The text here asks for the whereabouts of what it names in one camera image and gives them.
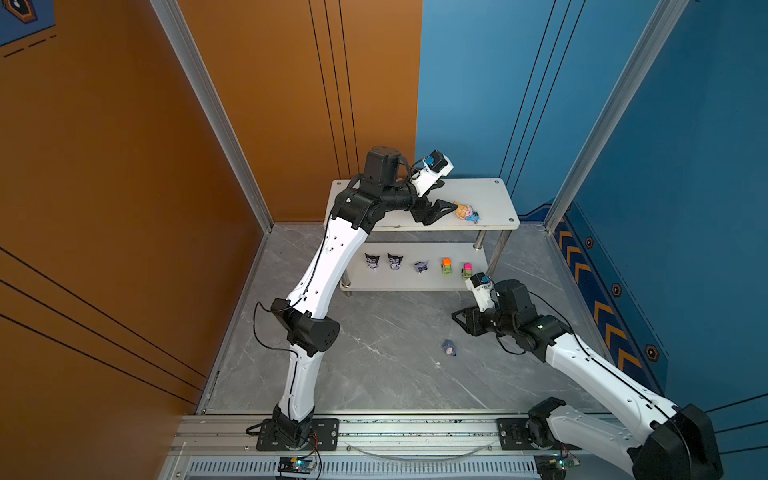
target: robotic arm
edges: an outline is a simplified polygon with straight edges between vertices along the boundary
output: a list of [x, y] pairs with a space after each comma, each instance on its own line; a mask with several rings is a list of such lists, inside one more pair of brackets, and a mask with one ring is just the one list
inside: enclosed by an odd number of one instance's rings
[[[397, 180], [400, 164], [408, 170], [405, 180]], [[443, 185], [441, 177], [452, 168], [438, 151], [411, 169], [399, 151], [374, 147], [363, 174], [336, 197], [323, 241], [307, 271], [287, 298], [275, 299], [270, 308], [288, 331], [292, 352], [283, 397], [262, 428], [261, 435], [269, 430], [275, 445], [300, 449], [310, 437], [320, 361], [339, 335], [339, 324], [326, 316], [328, 305], [353, 254], [387, 211], [410, 211], [414, 221], [426, 225], [454, 211], [455, 204], [431, 203], [425, 197]], [[452, 317], [467, 333], [511, 336], [526, 352], [574, 379], [624, 425], [582, 415], [550, 398], [528, 412], [528, 430], [537, 446], [577, 444], [637, 480], [723, 476], [712, 423], [705, 413], [693, 405], [681, 409], [649, 391], [592, 352], [570, 326], [538, 315], [528, 290], [517, 280], [494, 286], [479, 273], [466, 283], [477, 306]]]
[[[397, 179], [401, 164], [408, 171], [405, 180]], [[451, 161], [438, 151], [412, 169], [398, 150], [374, 147], [364, 172], [336, 197], [323, 242], [304, 276], [286, 299], [275, 299], [270, 308], [288, 330], [293, 352], [283, 398], [273, 410], [274, 438], [280, 444], [300, 448], [309, 438], [320, 361], [339, 335], [339, 324], [326, 316], [328, 304], [353, 254], [388, 211], [410, 211], [414, 221], [425, 225], [454, 211], [456, 204], [444, 200], [432, 204], [426, 198], [429, 191], [443, 186], [441, 177], [452, 169]]]
[[570, 325], [538, 315], [528, 289], [519, 281], [492, 285], [478, 273], [466, 284], [478, 305], [452, 314], [464, 331], [473, 336], [511, 336], [523, 350], [575, 380], [624, 425], [582, 415], [550, 397], [528, 412], [528, 431], [536, 445], [543, 449], [555, 441], [579, 445], [637, 480], [723, 476], [707, 414], [694, 405], [680, 408], [651, 392], [595, 354]]

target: orange chevron pattern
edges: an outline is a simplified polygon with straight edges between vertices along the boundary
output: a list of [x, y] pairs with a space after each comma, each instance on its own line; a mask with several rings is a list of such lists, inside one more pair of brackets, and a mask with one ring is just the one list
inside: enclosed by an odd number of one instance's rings
[[615, 326], [611, 325], [610, 323], [605, 324], [605, 344], [608, 346], [608, 348], [611, 348], [611, 334], [619, 335], [623, 339], [627, 339], [627, 334], [616, 328]]
[[619, 370], [622, 372], [624, 371], [624, 360], [629, 360], [630, 362], [637, 365], [639, 369], [643, 368], [643, 366], [640, 364], [640, 360], [634, 358], [632, 355], [626, 353], [622, 349], [619, 349]]
[[560, 250], [563, 250], [563, 237], [573, 237], [573, 236], [574, 235], [567, 230], [563, 230], [560, 232]]
[[598, 316], [600, 315], [600, 311], [608, 312], [611, 315], [614, 315], [614, 309], [610, 308], [605, 303], [595, 302], [594, 303], [594, 322], [598, 325], [600, 325], [600, 320], [598, 320]]
[[586, 270], [588, 272], [591, 272], [592, 269], [589, 267], [589, 265], [584, 265], [583, 263], [576, 262], [576, 272], [574, 273], [574, 278], [576, 279], [576, 283], [578, 283], [578, 273], [581, 270]]
[[578, 249], [578, 247], [568, 247], [566, 248], [566, 251], [568, 252], [568, 255], [565, 257], [565, 262], [568, 264], [568, 266], [571, 265], [571, 253], [581, 253], [581, 250]]

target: gray marble floor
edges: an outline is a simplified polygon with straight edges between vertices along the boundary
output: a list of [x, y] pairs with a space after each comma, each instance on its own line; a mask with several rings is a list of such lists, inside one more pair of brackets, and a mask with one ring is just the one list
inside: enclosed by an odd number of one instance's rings
[[[321, 237], [318, 223], [278, 223], [268, 241], [220, 366], [208, 413], [271, 411], [280, 398], [289, 353], [264, 349], [253, 338], [256, 301], [269, 307], [284, 298], [311, 260]], [[374, 232], [369, 241], [473, 241], [473, 233]], [[490, 257], [498, 233], [485, 239]], [[541, 226], [523, 224], [510, 236], [494, 278], [516, 278], [546, 298], [595, 347], [594, 326], [571, 308], [563, 282], [547, 251]], [[552, 313], [533, 298], [540, 313]], [[342, 409], [504, 409], [526, 412], [549, 396], [577, 409], [604, 412], [567, 376], [533, 355], [513, 356], [499, 348], [493, 335], [464, 333], [450, 313], [473, 304], [470, 292], [336, 291], [328, 316], [341, 324], [338, 340], [323, 358], [315, 392], [317, 412]], [[259, 337], [267, 345], [286, 346], [286, 332], [274, 317], [256, 312]], [[451, 339], [458, 355], [447, 356], [441, 345]], [[514, 341], [503, 339], [517, 351]]]

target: blue wall panel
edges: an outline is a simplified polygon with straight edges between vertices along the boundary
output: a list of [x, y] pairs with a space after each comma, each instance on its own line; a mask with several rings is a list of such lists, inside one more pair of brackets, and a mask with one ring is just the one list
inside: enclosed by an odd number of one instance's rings
[[438, 148], [455, 176], [500, 176], [510, 192], [522, 169], [521, 214], [549, 201], [655, 5], [425, 0], [417, 155]]
[[499, 175], [552, 5], [424, 1], [417, 155], [438, 148], [457, 177]]
[[[528, 158], [522, 150], [511, 173], [509, 191], [514, 189], [512, 200], [521, 213], [549, 201], [560, 190], [654, 8], [655, 0], [587, 0], [584, 4], [535, 140], [531, 143], [529, 132], [523, 141], [525, 147], [531, 145]], [[552, 80], [548, 78], [545, 86]]]
[[[690, 2], [576, 199], [664, 344], [667, 395], [703, 409], [768, 392], [767, 22], [760, 0]], [[765, 401], [713, 414], [764, 419]], [[764, 475], [765, 454], [728, 455], [726, 478]]]

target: mounting plate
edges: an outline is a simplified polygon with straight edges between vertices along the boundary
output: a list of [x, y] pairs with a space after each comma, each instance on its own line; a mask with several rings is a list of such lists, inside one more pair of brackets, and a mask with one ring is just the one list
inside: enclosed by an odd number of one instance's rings
[[[299, 449], [289, 448], [288, 445], [277, 440], [276, 423], [267, 420], [259, 432], [259, 441], [256, 450], [260, 452], [311, 452], [314, 449], [312, 441], [307, 442]], [[317, 449], [321, 452], [336, 450], [339, 438], [339, 419], [312, 419], [312, 431], [317, 434]]]
[[[498, 440], [502, 443], [502, 450], [559, 450], [560, 442], [554, 441], [549, 449], [540, 449], [531, 443], [531, 434], [525, 427], [528, 419], [496, 419], [498, 426]], [[580, 450], [576, 445], [566, 443], [568, 450]]]

